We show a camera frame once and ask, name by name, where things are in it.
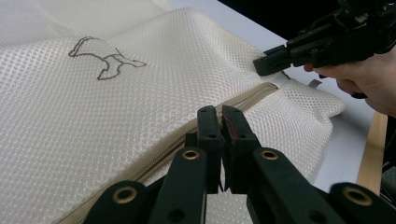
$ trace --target zipper teeth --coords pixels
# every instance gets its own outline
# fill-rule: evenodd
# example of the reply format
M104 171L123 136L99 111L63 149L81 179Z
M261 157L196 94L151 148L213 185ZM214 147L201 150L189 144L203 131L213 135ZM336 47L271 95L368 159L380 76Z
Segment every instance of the zipper teeth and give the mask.
M171 143L171 145L168 145L164 150L162 150L157 156L155 156L152 160L150 160L146 165L144 165L142 168L140 168L134 175L130 176L128 180L137 180L141 181L143 180L143 176L145 174L152 170L160 161L162 161L164 158L168 157L169 155L172 154L175 150L180 148L184 144L184 138L186 133L194 133L197 131L197 127L193 127L189 129L188 131L184 132L181 136L179 136L175 141Z
M257 104L260 100L265 98L265 96L271 94L272 92L276 91L277 87L269 82L265 82L260 84L259 86L246 91L239 96L234 97L231 100L228 100L220 105L216 106L216 111L217 111L217 116L221 116L221 106L222 105L230 105L237 107L238 109L242 110L243 112L248 110L250 107L253 105ZM95 195L93 195L87 202L85 202L83 205L81 205L78 209L76 209L74 212L69 214L69 216L64 217L62 220L60 220L58 223L82 223L85 219L85 216L88 215L91 207L93 204L97 201L97 199L102 195L102 193L111 185L120 182L121 180L133 180L133 181L144 181L145 175L147 175L148 172L152 171L157 165L161 163L161 161L165 160L167 157L172 155L175 150L180 148L184 144L184 137L186 133L194 133L197 131L197 126L196 126L196 119L191 120L188 122L186 125L180 128L181 130L178 130L175 135L177 138L173 140L172 142L168 143L163 150L161 150L160 153L158 153L156 156L154 156L151 160L148 162L145 162L141 168L139 168L137 171L135 171L133 174L128 175L128 171L126 171L124 174L120 175L120 177L116 178L115 181L112 181L109 185L101 189L99 192L97 192Z

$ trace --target hand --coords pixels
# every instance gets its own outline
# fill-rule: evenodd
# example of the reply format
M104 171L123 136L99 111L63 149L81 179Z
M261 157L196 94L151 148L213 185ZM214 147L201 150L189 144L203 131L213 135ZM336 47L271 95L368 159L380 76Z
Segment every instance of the hand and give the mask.
M361 62L320 68L306 64L304 70L335 78L342 91L348 94L364 93L367 105L380 113L396 117L396 48Z

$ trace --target white mesh fabric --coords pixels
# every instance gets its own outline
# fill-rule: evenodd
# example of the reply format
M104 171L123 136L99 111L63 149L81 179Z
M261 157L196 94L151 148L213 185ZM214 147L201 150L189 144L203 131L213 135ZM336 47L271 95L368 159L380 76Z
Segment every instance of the white mesh fabric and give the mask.
M246 117L263 147L282 151L309 179L332 133L329 118L344 109L332 95L291 79L251 107Z
M199 11L97 4L0 3L1 223L58 222L145 165L198 108L273 77L255 73L257 49Z

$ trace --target white surface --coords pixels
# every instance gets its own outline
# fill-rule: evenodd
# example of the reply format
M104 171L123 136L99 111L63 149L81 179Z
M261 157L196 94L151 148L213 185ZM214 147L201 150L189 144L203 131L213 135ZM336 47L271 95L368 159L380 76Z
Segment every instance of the white surface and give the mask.
M169 2L174 7L195 7L203 11L224 28L258 49L268 50L286 43L282 37L216 0L169 0ZM285 72L304 84L308 84L312 79L318 79L317 74L306 73L302 67L291 67ZM322 84L318 86L319 90L332 93L346 103L346 110L332 118L333 133L326 147L325 159L316 176L310 180L311 184L328 192L332 184L356 182L374 110L363 100L354 99L340 91L333 79L326 78L321 82Z

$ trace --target zipper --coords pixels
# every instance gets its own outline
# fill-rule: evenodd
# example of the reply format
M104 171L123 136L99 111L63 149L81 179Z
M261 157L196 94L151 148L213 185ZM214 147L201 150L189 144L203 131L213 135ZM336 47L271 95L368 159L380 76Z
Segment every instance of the zipper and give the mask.
M216 111L218 118L221 116L221 107L223 105L230 105L240 109L242 112L245 112L259 101L264 99L266 96L277 90L277 86L270 82L263 82L257 87L246 91L233 99L225 101L224 103L216 106ZM95 193L87 202L82 204L79 208L69 214L67 217L64 217L58 223L73 223L80 224L84 222L85 216L88 215L91 207L96 203L98 198L102 195L102 193L111 185L120 182L122 180L133 180L138 182L144 182L150 175L155 173L159 168L172 160L173 155L184 145L184 138L186 133L195 133L197 131L196 119L190 120L187 124L183 125L179 128L175 133L171 134L171 136L166 139L160 141L157 144L158 147L166 146L158 153L156 156L152 157L149 161L142 162L142 164L137 164L136 166L140 167L138 170L127 169L123 172L117 179L108 184L105 188L102 188L99 192Z

